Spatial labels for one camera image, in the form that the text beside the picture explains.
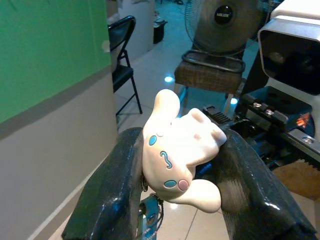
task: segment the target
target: cinnamoroll figure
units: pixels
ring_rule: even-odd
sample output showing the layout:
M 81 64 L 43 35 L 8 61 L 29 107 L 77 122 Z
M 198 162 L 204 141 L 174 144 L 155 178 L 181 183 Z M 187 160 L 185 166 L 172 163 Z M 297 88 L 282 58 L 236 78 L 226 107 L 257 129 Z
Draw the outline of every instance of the cinnamoroll figure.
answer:
M 156 95 L 143 128 L 143 175 L 161 199 L 214 213 L 221 206 L 219 189 L 208 180 L 193 178 L 196 166 L 212 160 L 227 137 L 200 110 L 177 118 L 179 110 L 173 91 L 164 89 Z

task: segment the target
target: green wall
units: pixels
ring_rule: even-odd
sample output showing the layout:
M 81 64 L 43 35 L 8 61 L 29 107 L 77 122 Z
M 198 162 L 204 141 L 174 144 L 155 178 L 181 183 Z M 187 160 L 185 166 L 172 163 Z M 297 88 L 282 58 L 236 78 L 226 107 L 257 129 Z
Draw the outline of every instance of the green wall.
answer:
M 0 0 L 0 123 L 111 64 L 105 0 Z

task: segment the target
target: white plush toy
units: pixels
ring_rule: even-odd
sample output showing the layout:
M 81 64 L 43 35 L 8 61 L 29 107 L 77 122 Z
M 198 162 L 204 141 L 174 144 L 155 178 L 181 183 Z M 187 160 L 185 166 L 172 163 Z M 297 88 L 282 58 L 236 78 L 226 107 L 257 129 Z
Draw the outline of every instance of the white plush toy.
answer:
M 208 180 L 193 178 L 196 166 L 212 160 L 227 137 L 200 110 L 177 118 L 179 110 L 173 91 L 164 89 L 156 95 L 143 128 L 144 177 L 161 199 L 214 213 L 221 206 L 219 189 Z

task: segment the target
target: pink cheek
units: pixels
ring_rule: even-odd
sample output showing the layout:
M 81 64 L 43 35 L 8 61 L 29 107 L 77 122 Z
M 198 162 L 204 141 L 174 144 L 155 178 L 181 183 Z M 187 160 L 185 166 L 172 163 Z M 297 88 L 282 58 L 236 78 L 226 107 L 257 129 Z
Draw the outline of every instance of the pink cheek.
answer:
M 178 182 L 178 187 L 181 191 L 186 191 L 189 188 L 189 183 L 182 179 Z

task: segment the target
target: black folding chair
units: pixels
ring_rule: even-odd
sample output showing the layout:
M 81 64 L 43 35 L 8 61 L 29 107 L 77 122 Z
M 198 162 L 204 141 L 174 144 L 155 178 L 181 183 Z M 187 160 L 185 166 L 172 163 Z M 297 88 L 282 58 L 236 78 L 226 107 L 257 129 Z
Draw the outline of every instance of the black folding chair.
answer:
M 130 102 L 130 100 L 135 96 L 136 102 L 138 103 L 139 112 L 142 114 L 141 104 L 138 97 L 138 92 L 134 80 L 134 70 L 131 68 L 128 52 L 126 46 L 129 42 L 131 34 L 133 33 L 136 26 L 136 19 L 134 16 L 127 16 L 119 21 L 111 24 L 108 27 L 109 31 L 109 41 L 110 50 L 113 51 L 120 45 L 122 45 L 121 50 L 117 56 L 117 66 L 115 71 L 112 73 L 113 79 L 113 92 L 115 93 L 122 85 L 124 85 L 129 79 L 131 79 L 134 94 L 129 98 L 129 100 L 118 110 L 116 115 L 118 115 L 122 109 Z M 126 65 L 121 65 L 121 59 L 125 59 Z

